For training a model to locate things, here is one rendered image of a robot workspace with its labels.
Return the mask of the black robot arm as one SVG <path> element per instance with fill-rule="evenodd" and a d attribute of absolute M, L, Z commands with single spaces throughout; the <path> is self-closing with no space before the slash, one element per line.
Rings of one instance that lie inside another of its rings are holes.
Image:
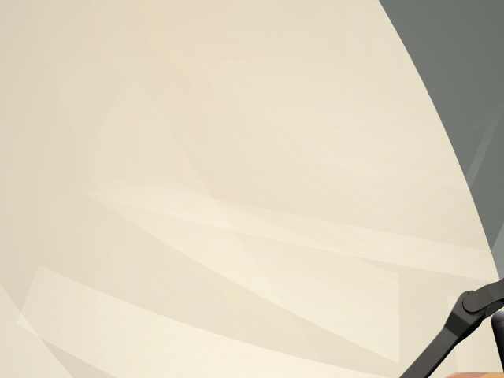
<path fill-rule="evenodd" d="M 429 378 L 456 345 L 503 306 L 504 279 L 476 291 L 464 291 L 442 330 L 399 378 Z"/>

